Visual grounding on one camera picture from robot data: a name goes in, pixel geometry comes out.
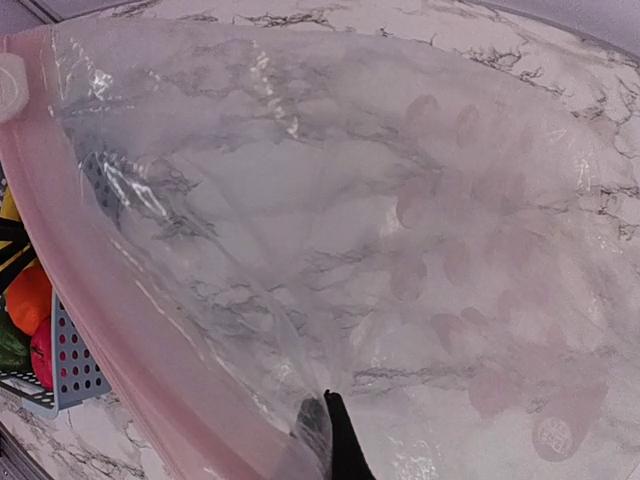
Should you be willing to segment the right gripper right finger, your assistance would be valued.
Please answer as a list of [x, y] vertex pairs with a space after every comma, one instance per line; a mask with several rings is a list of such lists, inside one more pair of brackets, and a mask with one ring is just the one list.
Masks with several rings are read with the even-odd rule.
[[374, 480], [342, 396], [326, 390], [324, 400], [332, 426], [332, 480]]

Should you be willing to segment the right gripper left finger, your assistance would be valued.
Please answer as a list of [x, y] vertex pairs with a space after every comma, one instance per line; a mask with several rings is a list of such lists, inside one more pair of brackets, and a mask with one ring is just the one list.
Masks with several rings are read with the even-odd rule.
[[330, 479], [332, 422], [323, 398], [307, 397], [301, 402], [290, 436], [297, 441], [302, 452], [310, 456], [320, 478]]

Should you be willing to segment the clear zip top bag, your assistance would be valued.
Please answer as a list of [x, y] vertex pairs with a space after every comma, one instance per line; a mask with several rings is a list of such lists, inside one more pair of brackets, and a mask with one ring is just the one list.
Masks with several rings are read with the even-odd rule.
[[1, 40], [1, 162], [39, 260], [179, 479], [639, 471], [638, 188], [529, 85], [368, 35], [92, 19]]

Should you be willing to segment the blue-grey perforated plastic basket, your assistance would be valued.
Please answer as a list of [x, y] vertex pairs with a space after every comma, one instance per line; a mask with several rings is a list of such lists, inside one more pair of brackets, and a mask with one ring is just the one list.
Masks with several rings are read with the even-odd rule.
[[46, 419], [60, 411], [112, 390], [100, 366], [92, 357], [69, 312], [56, 293], [51, 297], [52, 388], [46, 389], [33, 372], [1, 371], [1, 397]]

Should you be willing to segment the red toy apple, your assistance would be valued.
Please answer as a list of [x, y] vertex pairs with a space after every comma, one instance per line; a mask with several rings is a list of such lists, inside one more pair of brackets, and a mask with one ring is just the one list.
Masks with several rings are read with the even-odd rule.
[[36, 379], [46, 391], [52, 391], [54, 382], [50, 319], [45, 320], [31, 337], [30, 352]]

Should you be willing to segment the orange toy fruit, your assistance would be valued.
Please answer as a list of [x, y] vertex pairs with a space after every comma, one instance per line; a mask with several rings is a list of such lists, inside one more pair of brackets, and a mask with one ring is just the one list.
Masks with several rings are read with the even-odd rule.
[[41, 266], [23, 270], [5, 292], [8, 315], [23, 333], [33, 336], [51, 315], [52, 285]]

